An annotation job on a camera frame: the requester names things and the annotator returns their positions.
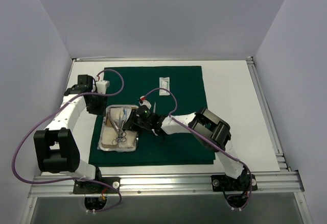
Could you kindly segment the stainless steel instrument tray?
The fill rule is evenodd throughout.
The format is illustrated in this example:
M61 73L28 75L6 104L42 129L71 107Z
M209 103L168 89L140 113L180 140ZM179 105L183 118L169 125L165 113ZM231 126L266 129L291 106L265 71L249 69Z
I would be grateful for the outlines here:
M133 152L138 144L138 132L132 126L137 105L110 105L105 110L98 149L105 152Z

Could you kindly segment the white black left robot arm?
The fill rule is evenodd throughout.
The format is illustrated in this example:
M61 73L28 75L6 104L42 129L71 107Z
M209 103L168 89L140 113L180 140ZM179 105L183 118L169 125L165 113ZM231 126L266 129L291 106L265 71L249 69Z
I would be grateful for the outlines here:
M80 74L77 84L64 93L61 111L51 123L34 134L37 163L42 172L60 173L79 180L85 180L85 188L91 193L103 187L98 167L81 160L72 130L83 110L103 116L107 97L103 96L110 82L96 81L92 76Z

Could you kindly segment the white suture packet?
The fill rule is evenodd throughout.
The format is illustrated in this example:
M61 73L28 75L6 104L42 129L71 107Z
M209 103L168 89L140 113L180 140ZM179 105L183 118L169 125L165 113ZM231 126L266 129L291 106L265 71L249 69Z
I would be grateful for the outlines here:
M170 93L170 78L169 77L160 77L159 78L159 96L169 96Z

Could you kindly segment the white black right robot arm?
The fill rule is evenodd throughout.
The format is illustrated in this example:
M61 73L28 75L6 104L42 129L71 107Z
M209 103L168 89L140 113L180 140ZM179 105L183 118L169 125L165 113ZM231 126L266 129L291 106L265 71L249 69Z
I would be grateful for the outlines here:
M240 189L245 184L246 171L231 143L230 125L207 108L187 115L158 115L142 105L134 109L123 125L124 130L147 130L154 135L191 133L205 148L216 152L227 184Z

